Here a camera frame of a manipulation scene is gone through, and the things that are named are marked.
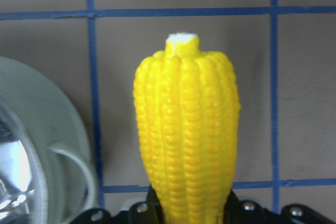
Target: horizontal blue tape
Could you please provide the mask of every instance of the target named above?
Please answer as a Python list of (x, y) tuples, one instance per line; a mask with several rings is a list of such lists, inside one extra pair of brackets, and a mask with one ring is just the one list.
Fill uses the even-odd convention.
[[(285, 179), (279, 181), (279, 187), (295, 186), (336, 186), (336, 178), (317, 178), (317, 179)], [(255, 181), (255, 182), (234, 182), (232, 189), (262, 189), (272, 188), (273, 181)], [(131, 186), (103, 186), (105, 194), (115, 193), (146, 193), (149, 187), (137, 185)]]
[(231, 16), (264, 14), (321, 14), (336, 13), (336, 6), (274, 6), (234, 8), (171, 8), (171, 9), (106, 9), (70, 10), (55, 12), (0, 13), (0, 20), (101, 18), (101, 17), (181, 17), (181, 16)]

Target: pot handle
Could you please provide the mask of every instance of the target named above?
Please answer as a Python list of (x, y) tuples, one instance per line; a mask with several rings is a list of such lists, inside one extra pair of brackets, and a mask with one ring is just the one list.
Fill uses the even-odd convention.
[[(86, 202), (83, 205), (81, 212), (84, 212), (85, 210), (96, 206), (97, 197), (98, 197), (98, 192), (97, 192), (98, 186), (97, 186), (96, 174), (95, 174), (93, 165), (90, 162), (86, 161), (74, 148), (71, 148), (70, 146), (68, 146), (67, 144), (63, 142), (53, 143), (49, 146), (49, 149), (54, 153), (70, 158), (82, 170), (84, 177), (86, 179), (87, 185), (88, 185), (88, 195), (87, 195)], [(68, 224), (76, 216), (77, 215), (67, 217), (60, 224)]]

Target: yellow corn cob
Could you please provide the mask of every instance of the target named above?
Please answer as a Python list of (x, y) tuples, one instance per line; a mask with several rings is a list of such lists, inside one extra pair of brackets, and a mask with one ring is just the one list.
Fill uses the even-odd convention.
[(223, 223), (234, 177), (236, 77), (223, 53), (198, 44), (196, 35), (171, 35), (135, 73), (141, 157), (165, 224)]

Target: toy corn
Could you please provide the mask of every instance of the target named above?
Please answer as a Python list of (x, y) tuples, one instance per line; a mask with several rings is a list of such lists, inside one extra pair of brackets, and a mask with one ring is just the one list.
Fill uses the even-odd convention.
[(140, 152), (165, 224), (223, 223), (234, 177), (236, 77), (223, 53), (198, 44), (193, 34), (170, 35), (135, 73)]

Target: metal pot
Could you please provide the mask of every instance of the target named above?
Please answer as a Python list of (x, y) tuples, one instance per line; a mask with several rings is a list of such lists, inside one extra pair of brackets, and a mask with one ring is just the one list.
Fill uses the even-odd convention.
[(57, 224), (96, 206), (84, 125), (61, 90), (0, 57), (0, 224)]

